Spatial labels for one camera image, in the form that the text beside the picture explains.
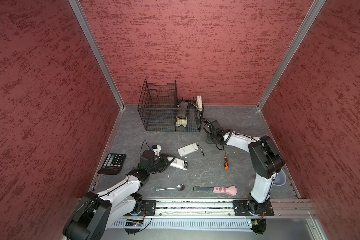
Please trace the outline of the white air conditioner remote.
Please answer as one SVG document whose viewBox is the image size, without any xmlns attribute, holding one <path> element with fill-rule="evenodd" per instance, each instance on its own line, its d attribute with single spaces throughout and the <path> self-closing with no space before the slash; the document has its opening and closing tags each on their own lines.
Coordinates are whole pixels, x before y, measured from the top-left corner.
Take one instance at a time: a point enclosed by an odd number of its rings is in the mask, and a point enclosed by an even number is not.
<svg viewBox="0 0 360 240">
<path fill-rule="evenodd" d="M 176 159 L 172 162 L 172 164 L 171 164 L 170 166 L 171 166 L 171 167 L 174 167 L 174 168 L 177 168 L 177 169 L 180 169 L 180 170 L 186 171 L 186 170 L 188 169 L 188 162 L 176 158 Z"/>
</svg>

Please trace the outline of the grey white remote control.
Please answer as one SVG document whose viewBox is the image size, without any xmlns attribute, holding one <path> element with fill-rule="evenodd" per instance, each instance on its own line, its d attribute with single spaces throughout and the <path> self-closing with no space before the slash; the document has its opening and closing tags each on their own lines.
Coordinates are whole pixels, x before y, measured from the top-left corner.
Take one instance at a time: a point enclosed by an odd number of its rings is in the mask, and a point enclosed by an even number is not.
<svg viewBox="0 0 360 240">
<path fill-rule="evenodd" d="M 188 154 L 197 152 L 199 150 L 199 147 L 196 143 L 189 144 L 187 146 L 181 147 L 178 149 L 178 153 L 181 157 L 186 156 Z"/>
</svg>

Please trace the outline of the orange black screwdriver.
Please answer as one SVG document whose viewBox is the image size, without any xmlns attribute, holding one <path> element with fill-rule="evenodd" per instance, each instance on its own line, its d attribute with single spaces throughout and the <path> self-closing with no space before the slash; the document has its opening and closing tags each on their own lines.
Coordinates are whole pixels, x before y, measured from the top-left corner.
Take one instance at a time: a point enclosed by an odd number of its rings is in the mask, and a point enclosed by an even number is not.
<svg viewBox="0 0 360 240">
<path fill-rule="evenodd" d="M 224 168 L 225 168 L 225 170 L 228 170 L 228 169 L 229 169 L 228 156 L 227 156 L 226 149 L 224 149 L 224 151 L 225 151 L 225 156 L 224 156 Z"/>
</svg>

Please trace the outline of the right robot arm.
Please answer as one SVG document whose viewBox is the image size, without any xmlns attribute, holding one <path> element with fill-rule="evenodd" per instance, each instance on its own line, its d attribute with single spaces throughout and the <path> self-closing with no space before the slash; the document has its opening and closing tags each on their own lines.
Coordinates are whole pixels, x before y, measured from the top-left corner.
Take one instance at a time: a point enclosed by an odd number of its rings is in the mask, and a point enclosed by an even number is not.
<svg viewBox="0 0 360 240">
<path fill-rule="evenodd" d="M 216 120 L 211 122 L 203 118 L 202 123 L 205 124 L 203 129 L 207 133 L 208 143 L 216 145 L 222 151 L 225 146 L 231 146 L 250 154 L 256 177 L 245 209 L 254 216 L 264 212 L 270 202 L 273 182 L 285 165 L 272 138 L 251 137 L 231 129 L 224 130 Z"/>
</svg>

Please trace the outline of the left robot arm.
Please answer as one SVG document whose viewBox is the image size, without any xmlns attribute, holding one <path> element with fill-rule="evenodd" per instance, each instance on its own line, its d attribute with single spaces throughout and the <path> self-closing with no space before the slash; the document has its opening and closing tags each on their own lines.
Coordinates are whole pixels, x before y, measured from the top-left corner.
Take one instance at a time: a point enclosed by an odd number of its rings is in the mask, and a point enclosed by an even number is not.
<svg viewBox="0 0 360 240">
<path fill-rule="evenodd" d="M 164 172 L 175 160 L 174 156 L 145 150 L 140 162 L 126 177 L 111 188 L 86 193 L 63 228 L 68 240 L 100 240 L 109 225 L 129 213 L 143 210 L 143 197 L 138 191 L 146 185 L 150 175 Z"/>
</svg>

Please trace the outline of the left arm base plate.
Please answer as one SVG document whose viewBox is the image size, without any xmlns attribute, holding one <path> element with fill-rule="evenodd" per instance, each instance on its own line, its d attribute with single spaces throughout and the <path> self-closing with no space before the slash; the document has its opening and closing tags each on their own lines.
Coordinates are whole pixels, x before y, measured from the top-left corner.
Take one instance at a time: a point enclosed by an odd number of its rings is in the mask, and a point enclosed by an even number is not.
<svg viewBox="0 0 360 240">
<path fill-rule="evenodd" d="M 124 200 L 118 204 L 113 213 L 117 216 L 153 216 L 156 211 L 156 200 Z"/>
</svg>

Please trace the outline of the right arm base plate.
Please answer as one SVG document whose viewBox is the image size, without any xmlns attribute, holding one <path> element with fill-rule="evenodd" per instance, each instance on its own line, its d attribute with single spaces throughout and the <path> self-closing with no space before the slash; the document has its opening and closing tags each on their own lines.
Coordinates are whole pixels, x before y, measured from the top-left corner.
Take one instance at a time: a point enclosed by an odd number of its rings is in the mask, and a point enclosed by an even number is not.
<svg viewBox="0 0 360 240">
<path fill-rule="evenodd" d="M 256 201 L 232 201 L 233 210 L 237 217 L 273 217 L 275 215 L 271 202 L 257 203 Z"/>
</svg>

